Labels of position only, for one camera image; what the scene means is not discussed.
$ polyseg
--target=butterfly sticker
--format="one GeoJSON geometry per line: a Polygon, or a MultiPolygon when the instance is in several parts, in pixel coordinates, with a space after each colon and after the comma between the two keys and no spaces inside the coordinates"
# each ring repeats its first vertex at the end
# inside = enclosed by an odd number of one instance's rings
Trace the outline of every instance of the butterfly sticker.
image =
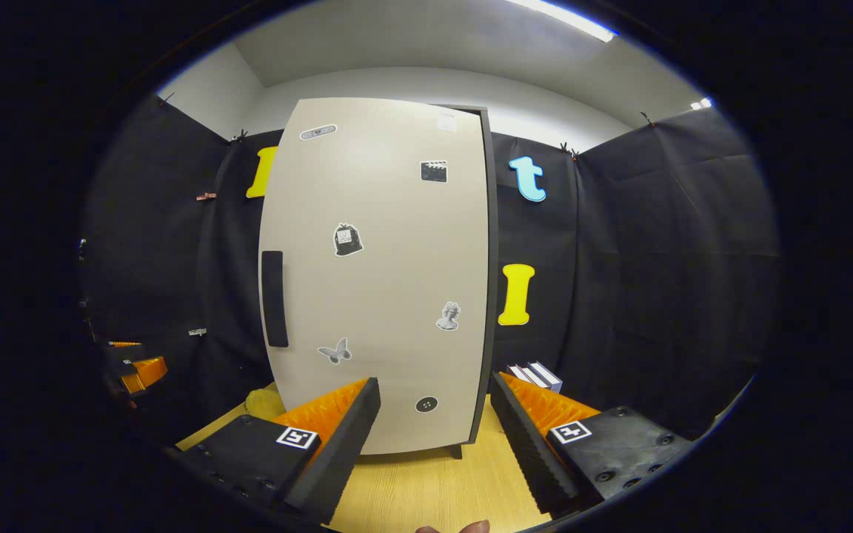
{"type": "Polygon", "coordinates": [[[342,338],[338,341],[338,346],[331,348],[318,348],[318,353],[325,355],[331,364],[340,364],[341,360],[351,361],[351,351],[348,350],[348,340],[342,338]]]}

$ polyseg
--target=human hand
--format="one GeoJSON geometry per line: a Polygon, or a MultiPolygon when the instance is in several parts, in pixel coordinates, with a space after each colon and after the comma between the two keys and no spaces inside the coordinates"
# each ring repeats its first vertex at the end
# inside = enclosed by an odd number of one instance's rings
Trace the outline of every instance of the human hand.
{"type": "MultiPolygon", "coordinates": [[[[436,529],[433,529],[430,526],[423,526],[420,529],[417,529],[414,533],[440,533],[436,529]]],[[[489,521],[481,520],[480,522],[470,523],[469,526],[465,526],[460,530],[460,533],[489,533],[489,521]]]]}

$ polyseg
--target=trash bag sticker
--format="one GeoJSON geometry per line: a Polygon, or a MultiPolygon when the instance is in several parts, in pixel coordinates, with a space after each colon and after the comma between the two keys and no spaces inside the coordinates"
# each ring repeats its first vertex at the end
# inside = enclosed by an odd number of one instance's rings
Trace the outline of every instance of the trash bag sticker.
{"type": "Polygon", "coordinates": [[[420,179],[446,183],[446,161],[420,161],[420,179]]]}
{"type": "Polygon", "coordinates": [[[328,361],[331,361],[331,364],[341,364],[342,360],[351,361],[351,351],[348,350],[347,338],[342,338],[338,341],[338,345],[334,348],[318,348],[318,353],[328,358],[328,361]]]}
{"type": "Polygon", "coordinates": [[[460,316],[460,304],[457,304],[456,301],[447,301],[441,314],[443,316],[436,321],[436,327],[443,331],[456,331],[456,328],[460,327],[460,323],[456,321],[456,318],[460,316]]]}
{"type": "Polygon", "coordinates": [[[335,255],[344,257],[364,249],[356,227],[340,223],[335,229],[335,255]]]}

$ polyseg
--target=film clapperboard sticker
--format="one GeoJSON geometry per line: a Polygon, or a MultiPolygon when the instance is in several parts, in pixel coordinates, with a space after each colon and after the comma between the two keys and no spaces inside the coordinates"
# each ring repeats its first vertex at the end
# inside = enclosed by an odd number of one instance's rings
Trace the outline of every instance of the film clapperboard sticker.
{"type": "Polygon", "coordinates": [[[420,161],[420,179],[446,183],[446,161],[420,161]]]}
{"type": "Polygon", "coordinates": [[[558,442],[568,444],[569,442],[586,438],[592,434],[590,429],[586,428],[581,422],[571,422],[558,428],[552,428],[552,433],[558,438],[558,442]]]}
{"type": "Polygon", "coordinates": [[[312,441],[318,437],[318,433],[309,432],[308,429],[286,428],[275,442],[294,448],[308,449],[312,441]]]}

